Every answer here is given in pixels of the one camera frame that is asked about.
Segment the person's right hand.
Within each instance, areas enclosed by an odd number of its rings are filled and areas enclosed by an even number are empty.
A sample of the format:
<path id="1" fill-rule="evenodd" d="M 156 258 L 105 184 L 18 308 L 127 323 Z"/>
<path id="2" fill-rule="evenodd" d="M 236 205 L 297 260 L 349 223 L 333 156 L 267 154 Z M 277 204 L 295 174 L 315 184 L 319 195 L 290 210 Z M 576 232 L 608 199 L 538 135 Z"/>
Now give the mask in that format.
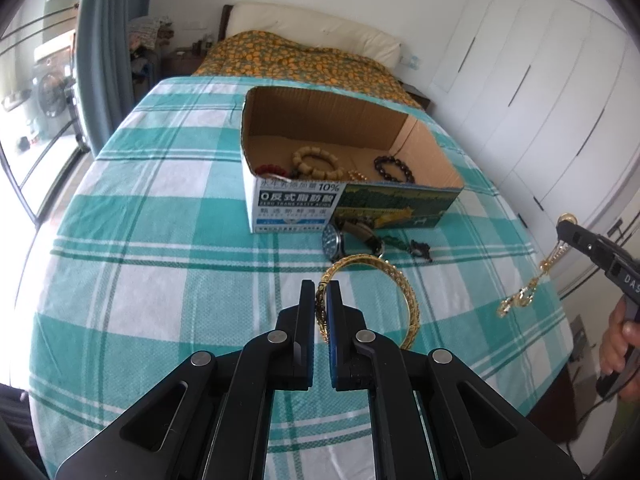
<path id="1" fill-rule="evenodd" d="M 625 318 L 626 298 L 618 300 L 608 318 L 608 328 L 602 336 L 599 356 L 601 372 L 605 376 L 621 373 L 626 363 L 626 353 L 639 347 L 639 323 Z"/>

